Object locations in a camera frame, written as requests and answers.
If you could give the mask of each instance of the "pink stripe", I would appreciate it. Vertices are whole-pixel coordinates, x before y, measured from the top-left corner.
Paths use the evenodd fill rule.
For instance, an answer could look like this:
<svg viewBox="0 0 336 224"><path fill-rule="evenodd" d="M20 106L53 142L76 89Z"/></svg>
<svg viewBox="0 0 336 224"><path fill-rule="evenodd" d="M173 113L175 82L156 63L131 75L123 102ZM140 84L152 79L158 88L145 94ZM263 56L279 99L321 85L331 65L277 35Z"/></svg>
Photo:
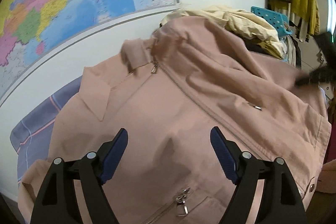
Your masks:
<svg viewBox="0 0 336 224"><path fill-rule="evenodd" d="M51 96L50 96L49 98L50 98L50 101L51 101L51 103L53 104L53 106L57 109L58 112L60 112L60 109L59 109L59 107L55 104L54 99L53 99Z"/></svg>
<svg viewBox="0 0 336 224"><path fill-rule="evenodd" d="M49 123L47 123L44 127L40 128L38 131L36 131L35 133L33 133L32 135L29 135L28 138L23 142L23 143L20 143L20 146L25 144L29 138L32 136L35 136L36 134L40 133L43 129L47 128L48 126L50 126L53 122L55 122L55 119L51 120Z"/></svg>

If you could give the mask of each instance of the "plaid fabric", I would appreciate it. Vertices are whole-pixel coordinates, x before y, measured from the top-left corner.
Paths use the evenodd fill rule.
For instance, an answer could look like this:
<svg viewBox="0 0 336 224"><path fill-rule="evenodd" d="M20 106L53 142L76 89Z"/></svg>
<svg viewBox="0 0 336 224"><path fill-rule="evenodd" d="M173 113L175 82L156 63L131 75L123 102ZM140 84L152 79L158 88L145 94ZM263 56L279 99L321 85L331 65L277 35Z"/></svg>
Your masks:
<svg viewBox="0 0 336 224"><path fill-rule="evenodd" d="M45 99L12 130L10 141L18 154L18 183L35 160L47 159L56 115L78 93L81 79L73 80Z"/></svg>

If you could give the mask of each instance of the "zipper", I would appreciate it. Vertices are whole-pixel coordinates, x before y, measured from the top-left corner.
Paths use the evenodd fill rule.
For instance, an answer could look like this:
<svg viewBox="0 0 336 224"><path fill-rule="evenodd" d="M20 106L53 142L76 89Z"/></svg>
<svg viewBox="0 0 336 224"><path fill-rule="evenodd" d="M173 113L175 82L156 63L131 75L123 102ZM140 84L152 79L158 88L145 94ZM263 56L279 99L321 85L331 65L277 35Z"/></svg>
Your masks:
<svg viewBox="0 0 336 224"><path fill-rule="evenodd" d="M167 77L179 88L179 90L189 99L191 100L197 107L202 110L205 114L207 114L210 118L212 118L215 122L220 124L227 132L229 132L234 138L236 138L243 146L245 146L250 152L254 154L254 156L259 160L264 160L263 157L255 151L249 144L247 144L241 137L239 137L235 132L233 132L230 128L228 128L223 122L221 122L219 119L217 119L214 115L212 115L210 112L208 112L206 109L204 109L198 102L196 102L193 98L191 98L184 89L170 76L170 74L163 68L156 60L152 62L154 64L154 67L152 69L152 74L156 74L158 71L158 68L160 68ZM297 187L299 194L301 196L301 199L304 198L304 193Z"/></svg>
<svg viewBox="0 0 336 224"><path fill-rule="evenodd" d="M149 221L147 221L145 224L154 224L157 222L161 217L163 217L168 211L170 211L173 207L178 207L178 206L183 206L183 213L182 214L177 214L176 216L186 216L189 214L188 208L186 206L186 199L191 193L190 188L185 188L182 190L175 198L174 201L165 209L160 211L157 215L152 217Z"/></svg>

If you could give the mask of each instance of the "pink jacket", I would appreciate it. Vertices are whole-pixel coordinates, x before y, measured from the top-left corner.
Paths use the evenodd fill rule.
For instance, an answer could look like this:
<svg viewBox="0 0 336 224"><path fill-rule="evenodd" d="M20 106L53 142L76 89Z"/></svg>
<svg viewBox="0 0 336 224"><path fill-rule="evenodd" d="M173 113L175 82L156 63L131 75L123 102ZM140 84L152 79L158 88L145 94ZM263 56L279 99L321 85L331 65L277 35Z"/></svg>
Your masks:
<svg viewBox="0 0 336 224"><path fill-rule="evenodd" d="M214 126L259 159L284 158L307 208L331 125L318 87L294 87L301 73L249 52L240 38L201 17L172 20L148 40L125 41L120 54L84 69L79 93L56 117L48 161L36 161L22 179L19 208L29 221L54 158L80 159L125 128L128 146L103 186L119 222L217 224L235 187L211 146ZM190 213L177 217L171 204L186 187Z"/></svg>

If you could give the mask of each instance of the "blue gripper pad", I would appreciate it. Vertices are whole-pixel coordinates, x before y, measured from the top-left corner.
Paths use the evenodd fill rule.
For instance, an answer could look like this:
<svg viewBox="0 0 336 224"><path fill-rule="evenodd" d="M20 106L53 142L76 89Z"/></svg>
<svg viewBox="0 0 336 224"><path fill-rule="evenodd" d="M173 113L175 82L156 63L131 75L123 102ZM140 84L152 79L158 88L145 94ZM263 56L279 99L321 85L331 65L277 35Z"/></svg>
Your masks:
<svg viewBox="0 0 336 224"><path fill-rule="evenodd" d="M239 176L237 174L237 163L234 157L231 155L229 148L226 146L225 137L219 130L219 128L214 127L210 132L210 142L213 149L217 155L219 163L221 164L225 176L227 179L231 180L234 185L237 185Z"/></svg>
<svg viewBox="0 0 336 224"><path fill-rule="evenodd" d="M99 177L102 185L113 177L127 144L128 133L122 128L111 142L103 143L98 150L97 154L102 164L102 173Z"/></svg>

